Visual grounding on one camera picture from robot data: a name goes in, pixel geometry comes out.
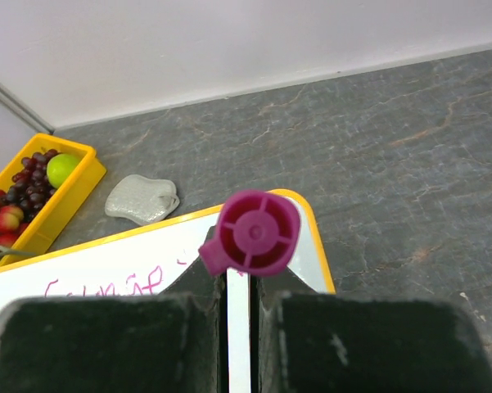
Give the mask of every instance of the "marble countertop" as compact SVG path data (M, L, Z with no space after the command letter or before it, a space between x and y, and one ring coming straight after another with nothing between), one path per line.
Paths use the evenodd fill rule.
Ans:
M128 174L173 180L174 215L290 188L314 208L339 294L461 306L492 361L492 51L56 134L108 173L53 250L135 227L103 213Z

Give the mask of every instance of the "magenta marker end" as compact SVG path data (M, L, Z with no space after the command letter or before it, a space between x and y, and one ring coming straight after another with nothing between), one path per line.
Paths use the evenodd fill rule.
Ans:
M283 196L240 191L224 204L213 239L198 252L211 275L234 268L271 276L286 268L295 252L300 216Z

